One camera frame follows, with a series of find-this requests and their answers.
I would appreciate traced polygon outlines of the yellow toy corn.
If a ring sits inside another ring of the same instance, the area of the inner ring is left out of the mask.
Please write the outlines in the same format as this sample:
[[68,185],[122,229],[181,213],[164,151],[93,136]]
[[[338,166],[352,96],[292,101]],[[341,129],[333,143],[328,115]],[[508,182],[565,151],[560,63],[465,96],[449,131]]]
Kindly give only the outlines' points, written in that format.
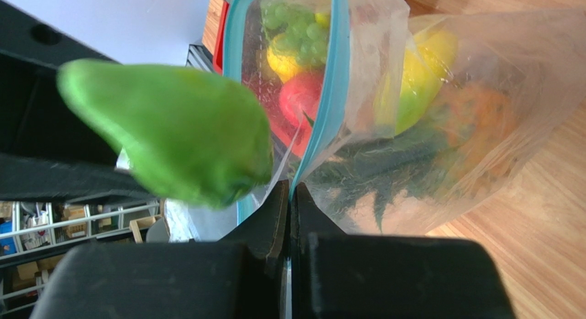
[[385,73],[373,99],[376,133],[392,138],[415,125],[439,93],[455,61],[458,38],[447,30],[424,30],[413,37],[416,50],[406,49],[400,92],[397,78]]

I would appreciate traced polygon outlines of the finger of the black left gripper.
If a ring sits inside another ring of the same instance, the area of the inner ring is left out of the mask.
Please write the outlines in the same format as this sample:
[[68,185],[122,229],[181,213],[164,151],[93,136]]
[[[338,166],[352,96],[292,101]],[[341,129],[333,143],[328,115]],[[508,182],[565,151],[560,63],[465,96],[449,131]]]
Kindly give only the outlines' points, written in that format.
[[56,71],[99,53],[1,3],[1,199],[116,204],[151,193],[65,105]]

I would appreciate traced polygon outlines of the green toy cucumber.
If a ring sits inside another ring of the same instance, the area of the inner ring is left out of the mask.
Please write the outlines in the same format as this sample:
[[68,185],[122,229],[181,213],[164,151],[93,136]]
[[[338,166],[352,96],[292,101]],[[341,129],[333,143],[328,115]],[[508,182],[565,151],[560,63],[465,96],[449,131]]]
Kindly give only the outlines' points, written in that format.
[[224,209],[272,179],[270,123],[240,82],[192,67],[83,58],[58,68],[56,86],[154,195]]

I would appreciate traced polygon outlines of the orange toy pineapple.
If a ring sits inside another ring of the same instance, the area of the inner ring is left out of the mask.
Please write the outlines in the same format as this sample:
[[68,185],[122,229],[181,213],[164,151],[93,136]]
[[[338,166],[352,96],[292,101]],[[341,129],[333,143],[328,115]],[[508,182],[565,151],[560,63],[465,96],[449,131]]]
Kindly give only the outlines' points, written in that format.
[[393,138],[347,144],[306,179],[336,223],[367,234],[419,234],[496,191],[515,157],[485,164],[517,127],[511,99],[478,83],[441,90]]

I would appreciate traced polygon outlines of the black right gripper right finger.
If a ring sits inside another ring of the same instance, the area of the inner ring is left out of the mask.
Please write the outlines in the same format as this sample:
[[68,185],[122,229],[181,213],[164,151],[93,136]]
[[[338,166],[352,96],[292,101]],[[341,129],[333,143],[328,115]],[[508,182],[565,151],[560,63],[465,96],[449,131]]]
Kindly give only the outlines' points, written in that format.
[[343,232],[304,184],[290,202],[294,318],[513,318],[486,249],[468,239]]

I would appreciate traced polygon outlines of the clear zip top bag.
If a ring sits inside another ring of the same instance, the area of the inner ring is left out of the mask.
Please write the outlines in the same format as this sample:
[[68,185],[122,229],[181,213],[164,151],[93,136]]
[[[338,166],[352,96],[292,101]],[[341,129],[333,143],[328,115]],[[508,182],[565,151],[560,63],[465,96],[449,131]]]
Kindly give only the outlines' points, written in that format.
[[270,120],[272,176],[345,232],[423,234],[511,180],[585,97],[582,8],[412,16],[405,0],[231,0],[225,76]]

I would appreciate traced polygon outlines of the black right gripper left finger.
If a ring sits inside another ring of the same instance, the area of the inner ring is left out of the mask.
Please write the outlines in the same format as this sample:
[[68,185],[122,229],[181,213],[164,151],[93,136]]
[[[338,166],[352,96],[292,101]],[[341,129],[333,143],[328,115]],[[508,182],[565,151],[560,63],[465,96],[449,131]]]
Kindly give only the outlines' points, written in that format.
[[278,318],[288,188],[218,241],[72,248],[32,317]]

